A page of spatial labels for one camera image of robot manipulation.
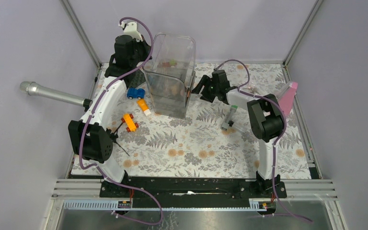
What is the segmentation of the beige makeup sponge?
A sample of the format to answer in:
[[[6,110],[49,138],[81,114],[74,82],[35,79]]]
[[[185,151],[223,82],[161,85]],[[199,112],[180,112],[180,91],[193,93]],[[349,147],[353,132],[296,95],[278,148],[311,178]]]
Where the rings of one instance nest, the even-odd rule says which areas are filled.
[[[179,91],[180,91],[180,88],[179,88],[178,84],[172,85],[168,89],[168,93],[170,93],[171,95],[174,95],[174,96],[178,95]]]

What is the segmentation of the clear acrylic organizer box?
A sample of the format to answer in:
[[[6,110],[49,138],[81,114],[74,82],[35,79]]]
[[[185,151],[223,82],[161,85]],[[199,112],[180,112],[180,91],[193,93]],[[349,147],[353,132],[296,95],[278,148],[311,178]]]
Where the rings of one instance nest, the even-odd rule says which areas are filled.
[[[144,69],[153,110],[160,115],[184,119],[195,80],[196,42],[190,36],[159,33],[153,40],[152,59]],[[162,68],[163,61],[175,60],[175,68]],[[179,85],[179,94],[168,93]]]

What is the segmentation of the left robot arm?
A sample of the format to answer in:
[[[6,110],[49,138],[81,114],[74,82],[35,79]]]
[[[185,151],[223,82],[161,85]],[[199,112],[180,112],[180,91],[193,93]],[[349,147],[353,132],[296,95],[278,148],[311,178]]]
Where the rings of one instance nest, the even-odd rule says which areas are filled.
[[[78,121],[68,125],[72,149],[79,158],[80,168],[95,167],[104,180],[112,183],[111,191],[118,197],[128,194],[131,188],[127,172],[112,158],[113,146],[117,143],[117,132],[106,129],[116,104],[127,91],[125,78],[135,76],[150,59],[153,51],[153,37],[148,43],[138,31],[138,24],[144,23],[133,17],[120,19],[123,34],[116,37],[114,59],[109,67],[114,73],[104,79],[102,88],[86,113]]]

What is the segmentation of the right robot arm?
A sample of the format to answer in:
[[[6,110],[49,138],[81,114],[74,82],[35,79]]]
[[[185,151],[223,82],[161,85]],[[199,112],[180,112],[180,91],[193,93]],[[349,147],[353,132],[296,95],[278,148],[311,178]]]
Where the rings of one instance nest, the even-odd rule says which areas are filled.
[[[255,95],[232,86],[224,70],[215,70],[212,76],[204,75],[192,90],[200,94],[201,100],[214,102],[215,99],[230,105],[230,111],[221,124],[221,130],[233,127],[232,120],[237,109],[248,112],[252,134],[258,139],[260,165],[256,180],[249,188],[240,187],[240,192],[278,199],[280,175],[276,170],[276,144],[286,130],[287,121],[277,98],[273,94]]]

